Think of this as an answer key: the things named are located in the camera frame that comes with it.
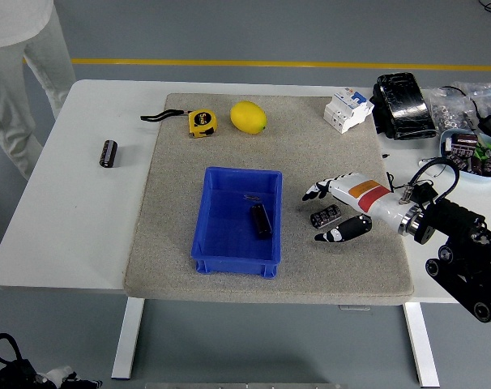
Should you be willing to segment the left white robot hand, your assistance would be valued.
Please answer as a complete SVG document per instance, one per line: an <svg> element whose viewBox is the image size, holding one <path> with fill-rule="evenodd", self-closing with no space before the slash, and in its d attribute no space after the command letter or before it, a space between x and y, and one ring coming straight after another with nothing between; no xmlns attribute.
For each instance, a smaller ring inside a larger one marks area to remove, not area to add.
<svg viewBox="0 0 491 389"><path fill-rule="evenodd" d="M52 388L101 388L103 382L95 379L80 378L77 373L68 365L59 366L47 373L38 372L36 374L42 383L50 383Z"/></svg>

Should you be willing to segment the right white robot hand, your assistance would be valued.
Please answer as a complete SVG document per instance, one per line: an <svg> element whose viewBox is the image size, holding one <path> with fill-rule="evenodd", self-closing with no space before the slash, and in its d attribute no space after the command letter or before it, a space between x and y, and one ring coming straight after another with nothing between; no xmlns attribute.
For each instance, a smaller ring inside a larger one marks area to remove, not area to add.
<svg viewBox="0 0 491 389"><path fill-rule="evenodd" d="M402 236L411 232L412 219L418 206L402 204L400 197L382 184L360 173L348 173L316 182L303 200L324 198L331 194L360 214L343 221L325 233L317 234L318 242L346 242L369 232L372 220L382 220Z"/></svg>

